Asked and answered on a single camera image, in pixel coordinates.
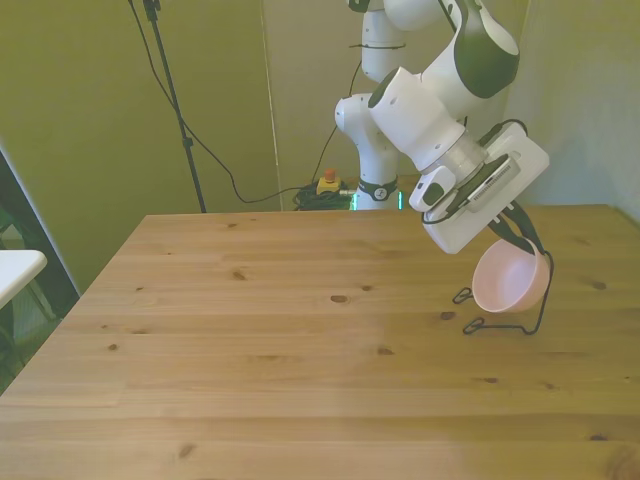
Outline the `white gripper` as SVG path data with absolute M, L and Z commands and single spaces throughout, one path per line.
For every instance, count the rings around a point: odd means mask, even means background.
M 515 201 L 549 166 L 549 155 L 522 126 L 512 124 L 485 146 L 467 134 L 442 158 L 458 184 L 422 215 L 425 231 L 446 253 L 456 254 L 485 227 L 520 250 L 546 250 L 525 210 Z M 516 234 L 504 213 L 520 230 Z

